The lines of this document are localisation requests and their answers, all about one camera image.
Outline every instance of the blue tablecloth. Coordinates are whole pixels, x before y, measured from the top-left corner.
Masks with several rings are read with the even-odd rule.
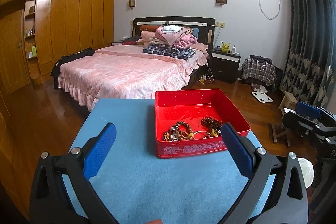
[[[117,138],[92,186],[121,223],[217,223],[247,182],[228,151],[177,159],[159,159],[155,152],[154,100],[101,99],[80,129],[72,147],[82,147],[107,122]],[[252,132],[248,138],[258,147]],[[77,213],[85,216],[67,176],[68,194]],[[254,210],[261,212],[274,176],[270,176]]]

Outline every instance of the headboard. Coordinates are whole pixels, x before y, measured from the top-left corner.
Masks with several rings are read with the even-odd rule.
[[[133,19],[132,35],[140,35],[140,26],[146,24],[155,25],[178,25],[190,28],[198,28],[197,42],[208,45],[208,54],[211,56],[213,48],[213,38],[215,33],[214,18],[206,17],[143,17]]]

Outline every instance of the human hand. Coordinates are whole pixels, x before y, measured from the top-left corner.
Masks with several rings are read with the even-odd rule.
[[[157,219],[157,220],[153,220],[153,221],[147,222],[145,224],[163,224],[163,223],[162,223],[162,221],[160,219]]]

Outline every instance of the silver bolt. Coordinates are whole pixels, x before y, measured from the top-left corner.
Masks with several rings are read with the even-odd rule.
[[[81,149],[79,147],[74,147],[71,149],[71,154],[77,155],[80,151]]]
[[[294,152],[289,152],[289,157],[292,159],[296,159],[296,154]]]
[[[46,159],[48,155],[49,155],[48,152],[43,152],[43,153],[41,154],[41,158],[42,158],[42,159]]]
[[[263,147],[259,147],[257,149],[257,152],[260,154],[260,155],[265,155],[266,154],[266,149],[263,148]]]

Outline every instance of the curtain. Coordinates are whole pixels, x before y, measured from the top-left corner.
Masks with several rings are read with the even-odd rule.
[[[336,0],[292,0],[291,38],[281,90],[326,107],[335,86]]]

